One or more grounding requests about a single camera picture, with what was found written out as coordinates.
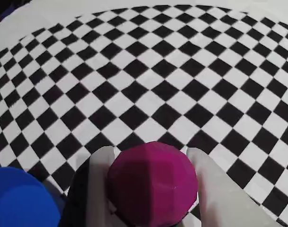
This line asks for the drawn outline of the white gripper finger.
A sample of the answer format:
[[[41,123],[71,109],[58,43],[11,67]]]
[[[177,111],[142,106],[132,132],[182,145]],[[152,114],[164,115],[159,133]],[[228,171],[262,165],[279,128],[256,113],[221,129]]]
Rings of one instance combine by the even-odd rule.
[[[62,227],[129,227],[107,199],[108,168],[114,147],[95,151],[76,171],[61,215]]]
[[[204,151],[188,148],[198,179],[203,227],[276,227],[264,212]]]

